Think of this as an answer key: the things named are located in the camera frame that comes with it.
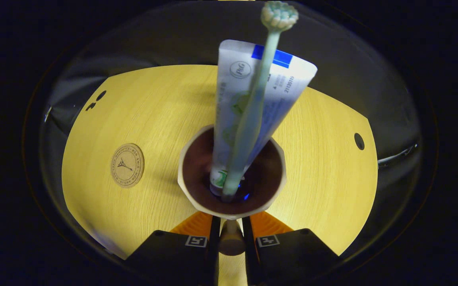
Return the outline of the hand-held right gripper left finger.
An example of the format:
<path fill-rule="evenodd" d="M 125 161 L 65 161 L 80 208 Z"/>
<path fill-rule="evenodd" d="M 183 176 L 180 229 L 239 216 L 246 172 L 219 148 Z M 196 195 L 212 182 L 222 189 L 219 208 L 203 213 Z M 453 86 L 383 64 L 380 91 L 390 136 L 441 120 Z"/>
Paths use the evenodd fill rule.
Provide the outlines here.
<path fill-rule="evenodd" d="M 217 286 L 220 223 L 196 212 L 170 232 L 155 230 L 126 266 L 153 286 Z"/>

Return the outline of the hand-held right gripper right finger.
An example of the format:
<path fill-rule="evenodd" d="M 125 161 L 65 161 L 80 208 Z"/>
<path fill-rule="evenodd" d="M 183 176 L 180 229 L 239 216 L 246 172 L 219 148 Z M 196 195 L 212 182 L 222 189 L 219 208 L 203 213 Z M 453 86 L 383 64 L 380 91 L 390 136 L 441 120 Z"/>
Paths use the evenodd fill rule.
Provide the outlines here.
<path fill-rule="evenodd" d="M 249 286 L 323 286 L 342 264 L 310 229 L 293 230 L 267 212 L 243 218 Z"/>

